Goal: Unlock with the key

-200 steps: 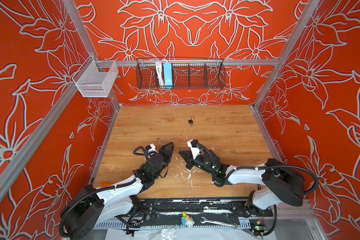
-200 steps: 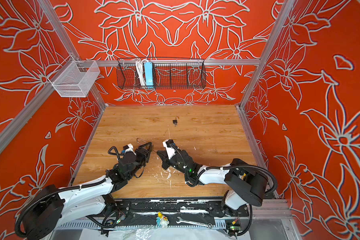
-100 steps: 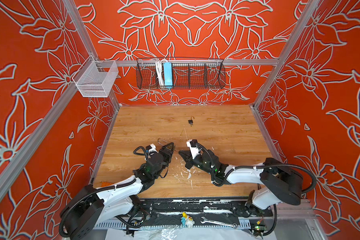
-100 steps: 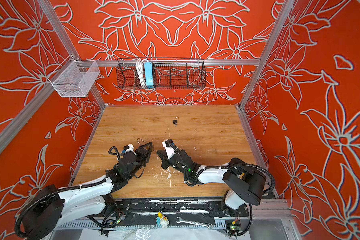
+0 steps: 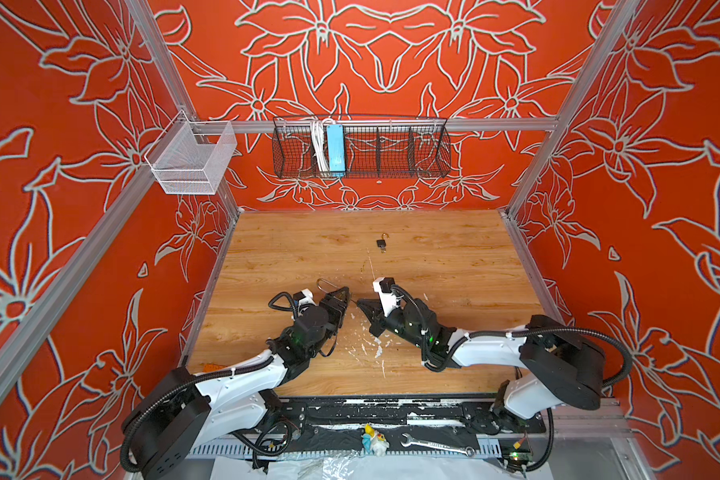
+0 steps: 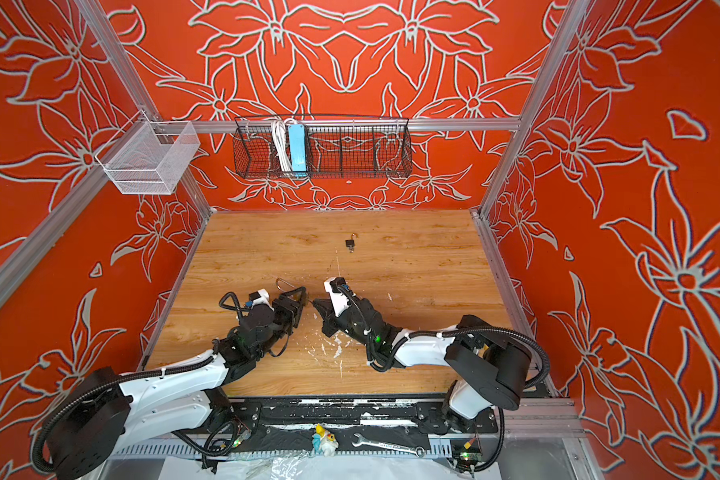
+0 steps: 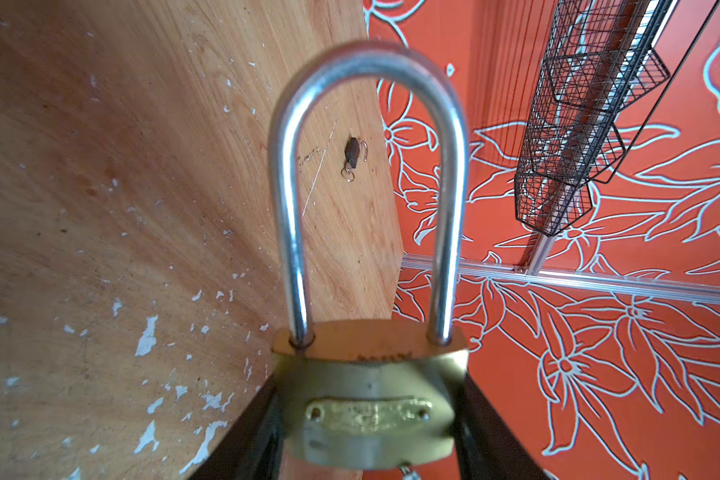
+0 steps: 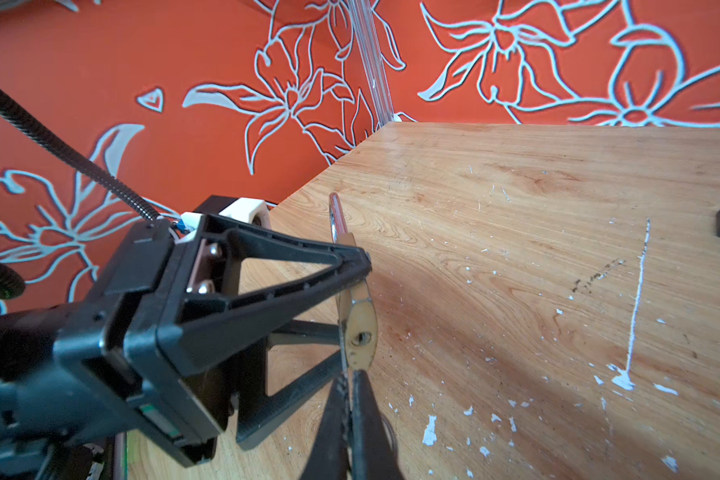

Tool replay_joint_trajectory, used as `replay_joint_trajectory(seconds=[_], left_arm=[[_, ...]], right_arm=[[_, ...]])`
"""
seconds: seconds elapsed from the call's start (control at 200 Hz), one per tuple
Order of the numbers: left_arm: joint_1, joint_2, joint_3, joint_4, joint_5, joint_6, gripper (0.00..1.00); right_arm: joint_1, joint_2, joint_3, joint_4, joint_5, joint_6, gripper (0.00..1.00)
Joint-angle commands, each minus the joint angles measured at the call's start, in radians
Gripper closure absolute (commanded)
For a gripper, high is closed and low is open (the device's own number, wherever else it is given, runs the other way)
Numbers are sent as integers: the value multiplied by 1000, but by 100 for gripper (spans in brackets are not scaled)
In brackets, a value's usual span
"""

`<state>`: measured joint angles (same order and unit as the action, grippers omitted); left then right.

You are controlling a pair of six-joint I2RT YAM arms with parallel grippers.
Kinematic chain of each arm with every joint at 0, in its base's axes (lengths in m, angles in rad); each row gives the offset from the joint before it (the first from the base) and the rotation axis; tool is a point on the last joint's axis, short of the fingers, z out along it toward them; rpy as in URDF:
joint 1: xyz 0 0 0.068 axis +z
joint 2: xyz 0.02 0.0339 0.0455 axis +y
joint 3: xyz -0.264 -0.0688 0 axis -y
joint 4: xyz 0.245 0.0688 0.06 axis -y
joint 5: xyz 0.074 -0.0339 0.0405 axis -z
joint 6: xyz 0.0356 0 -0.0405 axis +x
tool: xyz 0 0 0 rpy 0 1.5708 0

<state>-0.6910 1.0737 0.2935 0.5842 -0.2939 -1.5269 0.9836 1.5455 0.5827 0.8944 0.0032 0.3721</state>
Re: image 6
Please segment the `brass padlock with steel shackle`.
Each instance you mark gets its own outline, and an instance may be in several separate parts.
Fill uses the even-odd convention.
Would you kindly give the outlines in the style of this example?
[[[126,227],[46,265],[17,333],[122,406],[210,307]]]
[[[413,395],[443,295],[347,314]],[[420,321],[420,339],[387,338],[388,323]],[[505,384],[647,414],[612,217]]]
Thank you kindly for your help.
[[[292,292],[295,289],[295,286],[291,282],[289,282],[281,277],[278,277],[275,280],[275,285],[281,293],[286,294],[286,295],[288,295],[290,292]]]

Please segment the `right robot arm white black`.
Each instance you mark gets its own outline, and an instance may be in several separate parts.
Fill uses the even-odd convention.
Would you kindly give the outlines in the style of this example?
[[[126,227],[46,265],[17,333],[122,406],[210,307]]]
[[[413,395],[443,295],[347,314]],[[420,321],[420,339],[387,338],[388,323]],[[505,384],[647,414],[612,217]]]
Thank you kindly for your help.
[[[548,354],[518,331],[471,314],[442,330],[410,330],[386,322],[342,277],[327,280],[325,289],[326,298],[312,301],[325,336],[341,331],[362,344],[368,366],[379,373],[419,365],[450,368],[458,380],[444,409],[462,420],[474,420],[489,408],[517,410],[523,392],[549,375]]]

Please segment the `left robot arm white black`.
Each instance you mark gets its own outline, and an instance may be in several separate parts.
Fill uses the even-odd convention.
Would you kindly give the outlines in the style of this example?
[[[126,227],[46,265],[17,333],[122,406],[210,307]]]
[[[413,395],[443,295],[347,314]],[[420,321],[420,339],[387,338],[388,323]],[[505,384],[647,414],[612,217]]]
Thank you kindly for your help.
[[[219,305],[234,312],[238,324],[210,349],[160,369],[94,371],[43,421],[30,450],[33,468],[77,479],[123,448],[230,415],[224,386],[251,372],[280,339],[290,338],[307,297],[305,287],[275,299],[260,290],[241,304],[228,292]]]

